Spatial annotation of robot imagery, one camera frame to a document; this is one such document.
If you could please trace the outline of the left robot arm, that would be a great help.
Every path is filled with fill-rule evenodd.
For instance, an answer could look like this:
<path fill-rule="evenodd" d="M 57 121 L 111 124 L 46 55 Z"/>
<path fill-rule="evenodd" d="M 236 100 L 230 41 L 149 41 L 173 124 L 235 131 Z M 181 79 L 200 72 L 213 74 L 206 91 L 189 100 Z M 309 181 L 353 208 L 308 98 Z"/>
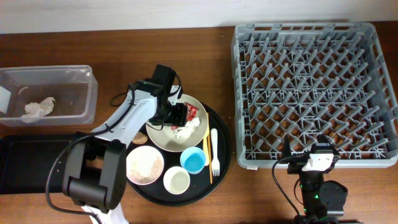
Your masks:
<path fill-rule="evenodd" d="M 177 102 L 177 73 L 157 65 L 153 76 L 129 84 L 124 101 L 101 126 L 72 141 L 66 158 L 62 192 L 81 207 L 93 223 L 126 223 L 121 199 L 126 188 L 127 147 L 146 123 L 183 126 L 187 107 Z"/>

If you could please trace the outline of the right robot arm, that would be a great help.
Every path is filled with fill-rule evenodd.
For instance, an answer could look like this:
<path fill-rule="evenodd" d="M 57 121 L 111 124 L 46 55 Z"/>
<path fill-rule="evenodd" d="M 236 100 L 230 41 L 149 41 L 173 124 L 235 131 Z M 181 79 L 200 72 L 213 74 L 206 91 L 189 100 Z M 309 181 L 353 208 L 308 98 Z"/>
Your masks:
<path fill-rule="evenodd" d="M 338 223 L 344 214 L 348 189 L 334 180 L 324 180 L 324 175 L 335 168 L 340 154 L 324 134 L 317 137 L 308 152 L 293 155 L 289 138 L 284 138 L 283 163 L 287 173 L 297 174 L 302 193 L 304 214 L 298 214 L 294 223 Z"/>

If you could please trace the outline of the small pink plate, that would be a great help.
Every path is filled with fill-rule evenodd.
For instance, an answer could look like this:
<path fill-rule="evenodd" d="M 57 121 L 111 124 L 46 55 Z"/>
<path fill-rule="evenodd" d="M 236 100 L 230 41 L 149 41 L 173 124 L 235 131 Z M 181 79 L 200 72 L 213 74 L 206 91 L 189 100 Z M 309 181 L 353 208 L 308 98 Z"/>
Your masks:
<path fill-rule="evenodd" d="M 126 158 L 126 176 L 136 185 L 149 185 L 155 182 L 164 170 L 164 158 L 152 146 L 139 146 Z"/>

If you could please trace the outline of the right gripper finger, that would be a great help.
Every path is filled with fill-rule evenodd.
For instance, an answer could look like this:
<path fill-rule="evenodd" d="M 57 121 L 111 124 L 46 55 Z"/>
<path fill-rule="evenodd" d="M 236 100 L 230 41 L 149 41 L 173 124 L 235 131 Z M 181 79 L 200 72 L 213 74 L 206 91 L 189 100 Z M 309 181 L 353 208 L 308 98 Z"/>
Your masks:
<path fill-rule="evenodd" d="M 332 153 L 335 156 L 340 155 L 324 134 L 318 135 L 317 143 L 315 144 L 315 152 Z"/>
<path fill-rule="evenodd" d="M 282 158 L 286 159 L 288 157 L 291 157 L 291 147 L 290 147 L 290 141 L 289 141 L 289 136 L 286 134 L 284 137 L 284 145 L 282 149 Z"/>

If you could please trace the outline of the small white tissue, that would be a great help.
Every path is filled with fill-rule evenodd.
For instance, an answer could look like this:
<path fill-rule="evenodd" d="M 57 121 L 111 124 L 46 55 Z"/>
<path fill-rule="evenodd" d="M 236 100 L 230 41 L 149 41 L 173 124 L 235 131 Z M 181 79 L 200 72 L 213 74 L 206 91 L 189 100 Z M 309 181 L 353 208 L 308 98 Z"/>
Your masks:
<path fill-rule="evenodd" d="M 200 125 L 199 118 L 193 118 L 191 121 L 188 121 L 185 126 L 179 127 L 174 130 L 174 135 L 177 139 L 179 138 L 188 138 L 192 135 L 194 130 Z"/>

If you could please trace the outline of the red snack wrapper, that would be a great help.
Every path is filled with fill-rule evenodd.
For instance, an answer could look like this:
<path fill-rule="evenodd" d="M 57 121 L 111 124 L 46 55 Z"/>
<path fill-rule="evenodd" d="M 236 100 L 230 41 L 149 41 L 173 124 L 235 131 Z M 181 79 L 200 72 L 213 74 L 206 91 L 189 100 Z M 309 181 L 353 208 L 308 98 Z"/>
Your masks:
<path fill-rule="evenodd" d="M 174 130 L 174 129 L 177 129 L 179 127 L 182 127 L 182 126 L 178 125 L 178 104 L 179 103 L 174 105 L 173 108 L 172 108 L 172 124 L 173 125 L 171 126 L 171 130 Z M 191 121 L 193 118 L 196 117 L 197 112 L 198 112 L 198 108 L 193 106 L 193 105 L 191 105 L 190 103 L 184 103 L 184 104 L 187 105 L 187 108 L 188 108 L 188 113 L 187 113 L 187 122 L 188 122 L 188 121 Z"/>

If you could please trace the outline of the brown cookie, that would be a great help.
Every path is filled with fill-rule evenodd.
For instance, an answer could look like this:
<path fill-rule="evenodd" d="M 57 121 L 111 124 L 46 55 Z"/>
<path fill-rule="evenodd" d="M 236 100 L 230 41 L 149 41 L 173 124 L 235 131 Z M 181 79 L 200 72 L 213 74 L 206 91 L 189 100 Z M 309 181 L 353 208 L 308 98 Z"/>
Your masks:
<path fill-rule="evenodd" d="M 143 145 L 148 141 L 148 137 L 142 132 L 138 132 L 132 139 L 133 144 Z"/>

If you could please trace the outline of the white cup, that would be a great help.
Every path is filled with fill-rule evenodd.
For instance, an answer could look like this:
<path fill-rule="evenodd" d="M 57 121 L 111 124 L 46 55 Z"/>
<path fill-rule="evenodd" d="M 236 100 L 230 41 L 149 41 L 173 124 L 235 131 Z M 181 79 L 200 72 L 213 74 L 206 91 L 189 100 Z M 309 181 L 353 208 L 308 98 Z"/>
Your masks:
<path fill-rule="evenodd" d="M 163 183 L 169 193 L 180 195 L 189 188 L 190 175 L 182 167 L 171 167 L 165 172 Z"/>

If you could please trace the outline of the white napkin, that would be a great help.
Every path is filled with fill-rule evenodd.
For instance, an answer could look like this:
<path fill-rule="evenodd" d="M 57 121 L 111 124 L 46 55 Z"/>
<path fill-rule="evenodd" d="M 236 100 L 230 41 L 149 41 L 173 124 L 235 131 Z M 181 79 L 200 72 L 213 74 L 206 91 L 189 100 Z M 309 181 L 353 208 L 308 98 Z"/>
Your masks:
<path fill-rule="evenodd" d="M 29 103 L 25 105 L 25 114 L 21 116 L 25 123 L 33 123 L 53 111 L 55 103 L 54 97 L 47 97 L 41 103 Z"/>

